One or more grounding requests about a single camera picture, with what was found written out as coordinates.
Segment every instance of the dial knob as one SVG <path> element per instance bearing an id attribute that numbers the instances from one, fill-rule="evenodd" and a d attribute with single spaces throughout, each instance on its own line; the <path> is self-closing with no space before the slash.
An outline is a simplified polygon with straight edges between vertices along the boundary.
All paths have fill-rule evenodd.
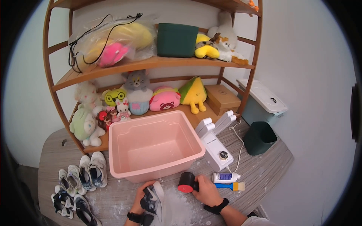
<path id="1" fill-rule="evenodd" d="M 229 157 L 229 154 L 225 151 L 222 151 L 222 152 L 220 152 L 219 157 L 221 160 L 227 160 L 227 158 Z"/>

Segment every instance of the green plush toy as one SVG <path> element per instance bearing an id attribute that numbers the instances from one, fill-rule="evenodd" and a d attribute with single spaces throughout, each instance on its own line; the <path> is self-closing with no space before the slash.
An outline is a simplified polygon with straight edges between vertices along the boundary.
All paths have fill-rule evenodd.
<path id="1" fill-rule="evenodd" d="M 104 129 L 98 126 L 92 112 L 84 108 L 84 104 L 78 105 L 78 110 L 73 115 L 69 129 L 78 140 L 83 141 L 84 146 L 98 147 L 102 145 L 99 137 L 106 133 Z"/>
<path id="2" fill-rule="evenodd" d="M 178 92 L 181 94 L 180 104 L 190 105 L 193 114 L 198 114 L 199 109 L 202 112 L 206 111 L 203 103 L 207 95 L 200 76 L 193 77 L 183 87 L 179 88 Z"/>

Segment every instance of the sleeve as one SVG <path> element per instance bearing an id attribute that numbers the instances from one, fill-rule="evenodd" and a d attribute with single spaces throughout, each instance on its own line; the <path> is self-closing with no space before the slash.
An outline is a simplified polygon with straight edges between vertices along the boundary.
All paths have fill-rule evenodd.
<path id="1" fill-rule="evenodd" d="M 266 218 L 262 217 L 249 217 L 241 226 L 277 226 Z"/>

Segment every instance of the pink plastic basin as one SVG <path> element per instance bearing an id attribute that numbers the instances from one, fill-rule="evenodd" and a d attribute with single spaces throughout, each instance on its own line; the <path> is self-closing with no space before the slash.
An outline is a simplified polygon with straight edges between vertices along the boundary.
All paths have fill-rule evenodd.
<path id="1" fill-rule="evenodd" d="M 109 128 L 110 172 L 133 183 L 187 170 L 204 154 L 182 111 L 120 121 Z"/>

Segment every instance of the yellow plush toy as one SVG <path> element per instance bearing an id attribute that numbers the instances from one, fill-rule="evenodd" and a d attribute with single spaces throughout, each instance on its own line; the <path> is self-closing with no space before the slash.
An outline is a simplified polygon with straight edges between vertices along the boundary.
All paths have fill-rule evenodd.
<path id="1" fill-rule="evenodd" d="M 183 87 L 179 88 L 178 92 L 181 94 L 180 104 L 190 105 L 193 114 L 198 114 L 199 110 L 201 112 L 206 111 L 203 103 L 206 100 L 207 94 L 200 76 L 193 77 Z"/>
<path id="2" fill-rule="evenodd" d="M 81 71 L 86 70 L 89 65 L 85 62 L 95 61 L 101 54 L 106 42 L 107 45 L 119 42 L 123 45 L 129 45 L 135 50 L 140 50 L 151 45 L 155 36 L 148 27 L 137 22 L 114 27 L 111 32 L 112 28 L 113 25 L 109 25 L 105 29 L 96 30 L 84 39 L 80 39 L 75 46 L 74 53 L 82 52 L 83 54 L 77 55 L 77 65 L 74 68 L 77 70 L 79 68 Z"/>
<path id="3" fill-rule="evenodd" d="M 118 99 L 122 101 L 126 97 L 127 91 L 125 89 L 113 89 L 106 90 L 102 93 L 102 97 L 104 98 L 104 102 L 106 102 L 109 106 L 116 106 L 115 101 Z"/>
<path id="4" fill-rule="evenodd" d="M 220 54 L 219 51 L 214 48 L 210 41 L 210 38 L 204 34 L 197 34 L 196 37 L 196 46 L 195 46 L 195 56 L 197 58 L 213 58 L 217 59 Z"/>

